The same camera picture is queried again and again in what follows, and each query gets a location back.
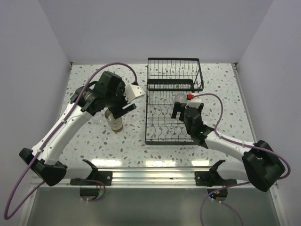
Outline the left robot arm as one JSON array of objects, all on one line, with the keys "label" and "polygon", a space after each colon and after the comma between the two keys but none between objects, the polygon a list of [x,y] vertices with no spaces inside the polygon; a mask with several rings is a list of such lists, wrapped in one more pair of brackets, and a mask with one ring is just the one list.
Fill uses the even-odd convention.
[{"label": "left robot arm", "polygon": [[137,82],[125,84],[120,76],[105,71],[99,80],[78,88],[52,129],[33,148],[22,149],[19,156],[48,186],[67,178],[80,178],[92,185],[98,179],[96,166],[88,160],[67,166],[59,161],[60,155],[78,130],[98,112],[107,108],[119,119],[134,110],[133,101],[144,94]]}]

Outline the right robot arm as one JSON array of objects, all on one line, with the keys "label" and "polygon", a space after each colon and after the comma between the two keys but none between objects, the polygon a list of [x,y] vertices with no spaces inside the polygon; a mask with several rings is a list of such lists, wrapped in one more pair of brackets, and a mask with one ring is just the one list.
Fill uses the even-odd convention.
[{"label": "right robot arm", "polygon": [[206,185],[221,185],[233,179],[248,181],[258,190],[268,191],[285,172],[283,163],[274,155],[270,145],[262,140],[250,143],[217,134],[214,128],[203,122],[203,106],[203,103],[190,106],[175,102],[171,117],[179,118],[184,123],[188,135],[196,145],[220,151],[238,160],[230,164],[225,160],[216,162],[208,173],[201,176]]}]

